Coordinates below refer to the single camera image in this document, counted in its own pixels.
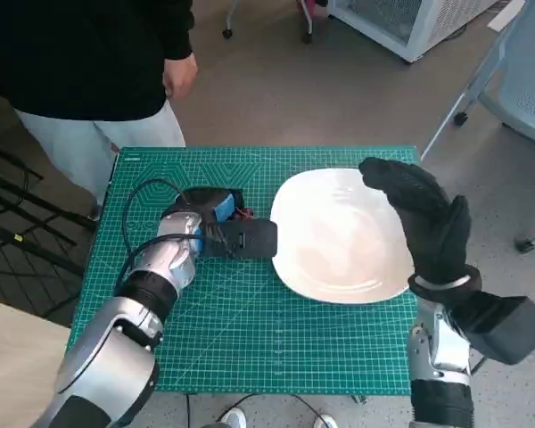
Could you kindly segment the black left robot hand, blue tape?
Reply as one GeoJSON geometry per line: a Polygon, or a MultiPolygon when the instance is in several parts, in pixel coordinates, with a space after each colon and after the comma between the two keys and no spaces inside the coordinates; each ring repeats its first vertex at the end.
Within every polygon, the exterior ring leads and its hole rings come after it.
{"type": "Polygon", "coordinates": [[[205,223],[250,219],[253,210],[244,205],[243,190],[213,186],[194,186],[181,192],[162,214],[194,212],[205,223]]]}

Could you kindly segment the person's hand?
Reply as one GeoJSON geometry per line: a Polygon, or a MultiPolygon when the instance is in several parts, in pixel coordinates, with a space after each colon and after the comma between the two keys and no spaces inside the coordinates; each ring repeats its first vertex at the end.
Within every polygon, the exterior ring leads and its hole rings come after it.
{"type": "Polygon", "coordinates": [[[182,60],[165,60],[162,80],[167,98],[174,100],[185,97],[193,86],[197,72],[193,53],[182,60]]]}

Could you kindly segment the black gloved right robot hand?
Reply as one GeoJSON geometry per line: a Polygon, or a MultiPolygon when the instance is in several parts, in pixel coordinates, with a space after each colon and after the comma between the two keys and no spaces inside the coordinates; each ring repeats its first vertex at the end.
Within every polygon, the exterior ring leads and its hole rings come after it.
{"type": "Polygon", "coordinates": [[[399,215],[418,276],[449,284],[466,275],[471,217],[463,195],[449,199],[436,178],[414,164],[366,158],[358,169],[399,215]]]}

